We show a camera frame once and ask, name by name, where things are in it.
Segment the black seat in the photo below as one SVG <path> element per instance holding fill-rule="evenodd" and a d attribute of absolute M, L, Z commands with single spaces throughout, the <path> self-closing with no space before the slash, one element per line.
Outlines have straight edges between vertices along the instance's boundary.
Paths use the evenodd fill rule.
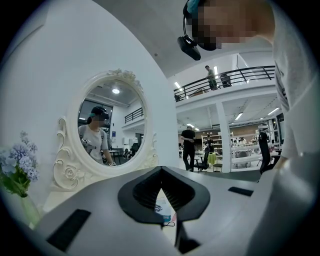
<path fill-rule="evenodd" d="M 208 164 L 209 152 L 210 152 L 209 148 L 206 148 L 204 150 L 204 158 L 202 156 L 200 156 L 201 162 L 198 162 L 198 159 L 195 159 L 196 160 L 195 167 L 198 168 L 198 171 L 200 170 L 200 172 L 201 172 L 202 170 L 208 169 L 208 167 L 209 167 L 209 164 Z"/>
<path fill-rule="evenodd" d="M 270 156 L 267 139 L 268 139 L 268 136 L 265 132 L 259 133 L 258 140 L 259 140 L 259 146 L 262 154 L 262 164 L 260 167 L 261 174 L 263 174 L 265 171 L 271 170 L 280 158 L 280 155 Z"/>
<path fill-rule="evenodd" d="M 133 143 L 132 147 L 131 147 L 131 157 L 134 157 L 135 154 L 138 152 L 139 150 L 139 144 L 138 143 Z"/>

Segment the white pillar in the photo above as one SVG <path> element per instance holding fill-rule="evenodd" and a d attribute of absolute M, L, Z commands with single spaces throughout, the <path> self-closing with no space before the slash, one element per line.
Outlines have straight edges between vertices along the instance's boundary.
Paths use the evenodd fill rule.
<path fill-rule="evenodd" d="M 222 139 L 222 172 L 231 172 L 230 129 L 222 102 L 216 103 Z"/>

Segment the vr headset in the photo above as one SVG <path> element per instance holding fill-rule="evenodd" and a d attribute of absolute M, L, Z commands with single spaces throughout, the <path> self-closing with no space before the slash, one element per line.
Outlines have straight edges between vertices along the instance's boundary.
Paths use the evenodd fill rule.
<path fill-rule="evenodd" d="M 199 0 L 198 6 L 203 4 L 205 0 Z M 180 36 L 177 39 L 180 49 L 187 55 L 189 55 L 195 61 L 201 59 L 197 45 L 206 51 L 214 51 L 215 49 L 221 49 L 221 44 L 216 42 L 215 38 L 205 37 L 203 31 L 199 31 L 198 10 L 189 13 L 188 3 L 186 2 L 183 8 L 183 33 L 184 36 Z M 190 37 L 186 32 L 186 24 L 192 27 Z"/>

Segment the glass vase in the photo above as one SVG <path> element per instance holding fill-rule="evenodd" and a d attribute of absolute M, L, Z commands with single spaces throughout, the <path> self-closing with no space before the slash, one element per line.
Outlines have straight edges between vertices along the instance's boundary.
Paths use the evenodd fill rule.
<path fill-rule="evenodd" d="M 29 222 L 28 226 L 30 228 L 34 228 L 41 218 L 35 203 L 32 201 L 30 196 L 27 195 L 26 197 L 21 197 L 21 204 L 26 219 Z"/>

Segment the gray shirt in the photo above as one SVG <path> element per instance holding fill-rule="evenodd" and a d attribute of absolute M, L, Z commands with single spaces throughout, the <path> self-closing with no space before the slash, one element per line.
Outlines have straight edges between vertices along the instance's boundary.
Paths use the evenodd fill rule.
<path fill-rule="evenodd" d="M 103 164 L 100 152 L 108 149 L 107 134 L 100 128 L 99 131 L 93 131 L 88 125 L 79 126 L 78 130 L 84 140 L 90 141 L 90 144 L 95 146 L 95 149 L 90 152 L 90 156 L 98 163 Z"/>
<path fill-rule="evenodd" d="M 317 134 L 306 134 L 306 132 L 308 126 L 316 126 L 314 122 L 318 121 L 319 116 L 310 116 L 309 121 L 302 121 L 305 115 L 314 113 L 312 108 L 316 108 L 317 104 L 309 101 L 310 110 L 305 114 L 297 110 L 301 110 L 305 105 L 302 104 L 303 96 L 309 97 L 307 93 L 310 94 L 311 89 L 313 92 L 318 90 L 316 87 L 320 85 L 319 69 L 308 45 L 292 21 L 276 6 L 272 6 L 272 9 L 275 19 L 273 42 L 275 85 L 284 115 L 284 144 L 281 155 L 289 159 L 296 157 L 298 153 L 310 150 L 311 145 L 307 144 L 306 137 L 313 136 L 313 139 L 318 137 Z"/>

